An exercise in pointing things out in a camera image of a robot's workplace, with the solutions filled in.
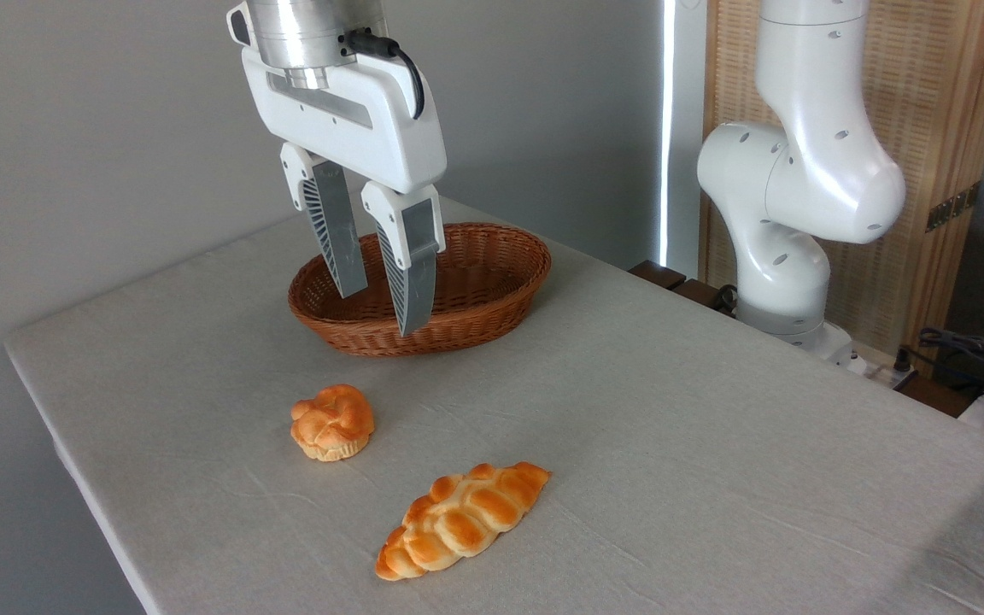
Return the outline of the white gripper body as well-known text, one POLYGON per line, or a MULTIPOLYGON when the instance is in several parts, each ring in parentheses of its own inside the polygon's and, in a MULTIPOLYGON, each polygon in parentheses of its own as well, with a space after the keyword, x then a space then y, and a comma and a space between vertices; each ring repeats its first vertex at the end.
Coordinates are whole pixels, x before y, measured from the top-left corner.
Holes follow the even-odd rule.
POLYGON ((414 118, 413 81, 403 63, 356 56, 325 67, 323 89, 290 85, 254 48, 241 50, 263 125, 286 143, 338 163, 397 192, 440 180, 448 168, 442 130, 429 86, 414 118))

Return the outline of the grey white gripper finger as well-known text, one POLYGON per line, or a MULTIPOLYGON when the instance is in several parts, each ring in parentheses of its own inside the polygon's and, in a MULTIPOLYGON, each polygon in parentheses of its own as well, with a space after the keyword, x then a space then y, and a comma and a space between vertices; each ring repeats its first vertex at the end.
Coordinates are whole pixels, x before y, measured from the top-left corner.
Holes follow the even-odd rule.
POLYGON ((427 185, 400 194, 370 180, 360 192, 364 209, 376 222, 395 318, 402 337, 429 323, 437 254, 448 247, 440 194, 427 185))
POLYGON ((290 200, 308 216, 340 297, 366 290, 366 266, 343 168, 295 143, 282 144, 278 156, 290 200))

